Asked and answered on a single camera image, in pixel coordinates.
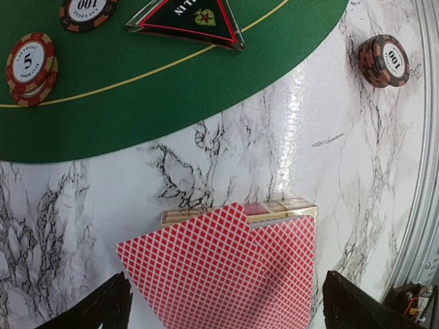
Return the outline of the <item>dark brown poker chip stack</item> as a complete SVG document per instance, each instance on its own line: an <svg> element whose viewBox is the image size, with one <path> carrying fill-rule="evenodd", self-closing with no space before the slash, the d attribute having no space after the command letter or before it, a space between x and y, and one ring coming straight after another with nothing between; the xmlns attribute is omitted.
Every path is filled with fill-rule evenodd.
<svg viewBox="0 0 439 329"><path fill-rule="evenodd" d="M359 70L374 88L402 87L410 78L410 64L402 44L392 35L379 34L360 44Z"/></svg>

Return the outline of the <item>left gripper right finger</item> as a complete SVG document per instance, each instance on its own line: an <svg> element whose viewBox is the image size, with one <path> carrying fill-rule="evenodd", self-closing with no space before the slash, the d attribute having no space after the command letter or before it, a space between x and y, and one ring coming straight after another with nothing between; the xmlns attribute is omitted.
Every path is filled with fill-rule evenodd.
<svg viewBox="0 0 439 329"><path fill-rule="evenodd" d="M322 294L326 328L420 328L418 324L378 303L336 271L327 272Z"/></svg>

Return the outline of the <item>red playing card deck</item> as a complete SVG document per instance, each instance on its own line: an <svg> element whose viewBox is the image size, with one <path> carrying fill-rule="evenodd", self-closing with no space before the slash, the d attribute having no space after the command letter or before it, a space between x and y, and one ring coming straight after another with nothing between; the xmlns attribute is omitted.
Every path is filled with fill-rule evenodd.
<svg viewBox="0 0 439 329"><path fill-rule="evenodd" d="M116 246L166 328L307 328L315 220L253 224L234 203Z"/></svg>

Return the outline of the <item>black triangular all-in button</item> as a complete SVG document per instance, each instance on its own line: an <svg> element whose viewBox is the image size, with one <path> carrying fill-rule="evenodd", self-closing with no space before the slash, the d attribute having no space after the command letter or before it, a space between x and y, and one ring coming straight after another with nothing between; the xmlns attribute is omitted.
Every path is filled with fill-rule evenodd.
<svg viewBox="0 0 439 329"><path fill-rule="evenodd" d="M127 23L130 33L169 36L242 52L246 42L228 1L150 1Z"/></svg>

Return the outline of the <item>red chips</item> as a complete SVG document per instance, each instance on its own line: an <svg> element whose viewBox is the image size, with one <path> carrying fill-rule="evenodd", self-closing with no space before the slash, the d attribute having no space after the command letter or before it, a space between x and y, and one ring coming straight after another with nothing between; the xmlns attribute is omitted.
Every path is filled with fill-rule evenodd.
<svg viewBox="0 0 439 329"><path fill-rule="evenodd" d="M5 66L10 95L21 107L44 102L55 88L58 75L54 42L43 32L22 37L10 51Z"/></svg>

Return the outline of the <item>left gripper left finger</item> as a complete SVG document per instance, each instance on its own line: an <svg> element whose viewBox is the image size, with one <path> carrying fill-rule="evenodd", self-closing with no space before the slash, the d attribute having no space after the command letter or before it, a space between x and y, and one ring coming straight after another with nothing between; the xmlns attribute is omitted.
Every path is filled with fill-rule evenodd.
<svg viewBox="0 0 439 329"><path fill-rule="evenodd" d="M113 275L92 293L40 328L127 328L132 306L131 285L124 273Z"/></svg>

